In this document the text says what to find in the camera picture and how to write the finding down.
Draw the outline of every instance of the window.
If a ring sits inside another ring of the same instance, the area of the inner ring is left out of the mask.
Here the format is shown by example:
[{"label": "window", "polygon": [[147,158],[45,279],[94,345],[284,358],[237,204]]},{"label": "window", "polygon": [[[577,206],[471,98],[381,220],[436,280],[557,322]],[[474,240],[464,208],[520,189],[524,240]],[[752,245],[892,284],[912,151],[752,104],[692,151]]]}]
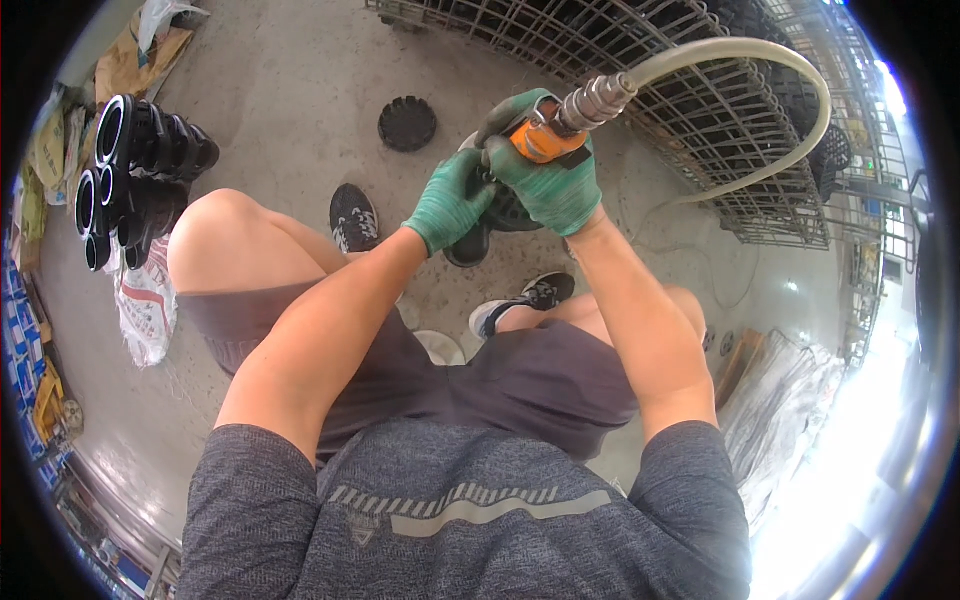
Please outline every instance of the window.
[{"label": "window", "polygon": [[883,259],[883,278],[903,284],[903,263],[898,260]]}]

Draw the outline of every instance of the gray t-shirt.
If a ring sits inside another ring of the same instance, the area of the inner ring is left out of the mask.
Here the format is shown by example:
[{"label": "gray t-shirt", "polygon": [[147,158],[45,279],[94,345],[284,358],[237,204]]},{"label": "gray t-shirt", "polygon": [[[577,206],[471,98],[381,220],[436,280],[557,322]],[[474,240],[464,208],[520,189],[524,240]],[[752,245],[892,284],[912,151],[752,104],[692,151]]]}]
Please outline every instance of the gray t-shirt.
[{"label": "gray t-shirt", "polygon": [[390,420],[319,473],[250,425],[213,431],[190,485],[178,598],[746,598],[723,438],[687,421],[629,498],[557,447]]}]

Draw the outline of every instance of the concrete floor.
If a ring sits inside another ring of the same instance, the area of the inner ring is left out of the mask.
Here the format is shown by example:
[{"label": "concrete floor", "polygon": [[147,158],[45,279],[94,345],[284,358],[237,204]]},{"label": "concrete floor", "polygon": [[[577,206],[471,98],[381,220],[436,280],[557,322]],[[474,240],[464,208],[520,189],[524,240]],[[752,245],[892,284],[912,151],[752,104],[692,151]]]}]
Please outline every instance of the concrete floor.
[{"label": "concrete floor", "polygon": [[[389,234],[413,210],[436,164],[497,102],[538,85],[565,91],[456,36],[395,32],[359,0],[197,4],[212,16],[157,98],[220,144],[220,162],[195,183],[192,197],[236,188],[327,235],[329,198],[341,183],[367,191]],[[376,119],[408,94],[430,103],[439,127],[428,147],[402,155],[383,146]],[[694,292],[717,331],[708,353],[714,372],[723,365],[723,334],[744,326],[839,345],[836,252],[742,246],[709,212],[691,206],[658,211],[644,223],[653,206],[691,190],[622,125],[605,126],[594,141],[608,212],[643,244],[637,251],[661,280]],[[650,250],[683,245],[706,254],[685,246]],[[179,548],[187,487],[228,379],[186,319],[160,365],[133,366],[111,279],[86,269],[63,208],[50,211],[41,263],[62,375],[85,413],[77,452],[134,516]],[[467,332],[470,311],[553,270],[575,273],[579,290],[587,290],[557,236],[498,234],[479,268],[460,270],[439,255],[424,264],[401,312],[411,328],[446,333],[471,356],[479,343]],[[628,490],[641,449],[635,420],[610,434],[590,466]]]}]

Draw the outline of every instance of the knee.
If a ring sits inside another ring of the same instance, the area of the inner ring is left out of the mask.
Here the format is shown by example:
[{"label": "knee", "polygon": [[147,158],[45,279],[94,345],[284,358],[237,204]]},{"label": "knee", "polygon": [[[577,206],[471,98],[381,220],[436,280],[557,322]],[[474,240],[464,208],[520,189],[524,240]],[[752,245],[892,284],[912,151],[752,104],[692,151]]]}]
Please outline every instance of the knee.
[{"label": "knee", "polygon": [[167,265],[176,287],[178,278],[198,260],[227,248],[227,238],[241,235],[245,224],[263,208],[250,196],[232,189],[218,189],[198,199],[183,211],[170,233]]},{"label": "knee", "polygon": [[693,292],[677,285],[667,284],[663,286],[663,289],[667,296],[680,307],[690,324],[693,325],[697,339],[702,341],[704,336],[707,335],[707,318],[704,316],[704,309],[700,305],[700,301],[693,295]]}]

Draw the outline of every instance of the gray shorts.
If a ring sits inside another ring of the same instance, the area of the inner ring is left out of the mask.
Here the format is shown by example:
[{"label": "gray shorts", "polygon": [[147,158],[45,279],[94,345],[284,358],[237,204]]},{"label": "gray shorts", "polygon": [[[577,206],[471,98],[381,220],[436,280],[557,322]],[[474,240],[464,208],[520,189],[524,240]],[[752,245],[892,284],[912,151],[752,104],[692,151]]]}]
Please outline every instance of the gray shorts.
[{"label": "gray shorts", "polygon": [[[233,375],[287,306],[316,283],[178,296],[177,303]],[[406,417],[496,427],[586,461],[636,409],[616,351],[569,323],[548,320],[497,334],[467,365],[438,367],[393,309],[327,414],[317,458],[329,460],[369,425]]]}]

